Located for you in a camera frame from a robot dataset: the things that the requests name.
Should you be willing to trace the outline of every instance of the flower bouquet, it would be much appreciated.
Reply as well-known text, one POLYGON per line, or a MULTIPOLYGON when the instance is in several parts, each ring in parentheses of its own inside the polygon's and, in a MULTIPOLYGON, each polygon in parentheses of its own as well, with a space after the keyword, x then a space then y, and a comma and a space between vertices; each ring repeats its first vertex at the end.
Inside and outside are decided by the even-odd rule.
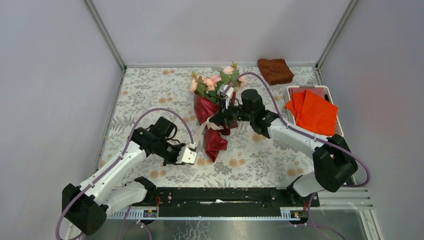
MULTIPOLYGON (((219 75, 213 75, 210 78, 199 76, 195 72, 191 74, 194 78, 191 82, 190 91, 194 93, 194 111, 200 124, 203 124, 209 117, 213 116, 219 109, 218 103, 223 99, 217 94, 222 85, 230 84, 239 75, 237 64, 224 67, 219 75)), ((243 88, 246 85, 244 76, 240 77, 233 87, 243 88)), ((236 98, 236 93, 232 95, 232 101, 236 98)), ((214 130, 209 128, 203 136, 203 144, 206 155, 215 162, 218 153, 221 150, 227 150, 228 141, 221 135, 230 135, 230 129, 236 128, 237 121, 230 122, 229 128, 214 130)))

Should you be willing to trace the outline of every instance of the gray floor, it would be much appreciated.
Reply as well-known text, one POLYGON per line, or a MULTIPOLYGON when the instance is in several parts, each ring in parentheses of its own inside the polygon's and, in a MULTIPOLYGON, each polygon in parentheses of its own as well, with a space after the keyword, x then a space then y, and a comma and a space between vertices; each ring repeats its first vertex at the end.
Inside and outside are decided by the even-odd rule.
MULTIPOLYGON (((314 222, 332 227, 347 240, 367 239, 361 217, 354 210, 314 210, 314 222)), ((108 220, 103 227, 86 240, 118 240, 121 220, 108 220)), ((286 221, 185 221, 162 220, 148 225, 153 240, 267 240, 267 239, 322 239, 312 226, 293 227, 286 221)), ((323 230, 331 240, 338 235, 323 230)), ((148 240, 145 228, 128 220, 123 228, 122 240, 148 240)))

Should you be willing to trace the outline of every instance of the folded brown towel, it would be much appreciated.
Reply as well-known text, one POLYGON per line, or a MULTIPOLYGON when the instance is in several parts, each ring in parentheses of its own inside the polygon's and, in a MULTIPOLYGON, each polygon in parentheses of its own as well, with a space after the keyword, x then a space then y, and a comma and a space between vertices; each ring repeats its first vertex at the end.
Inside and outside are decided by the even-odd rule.
POLYGON ((288 84, 295 76, 284 59, 268 60, 261 58, 257 61, 259 71, 269 85, 288 84))

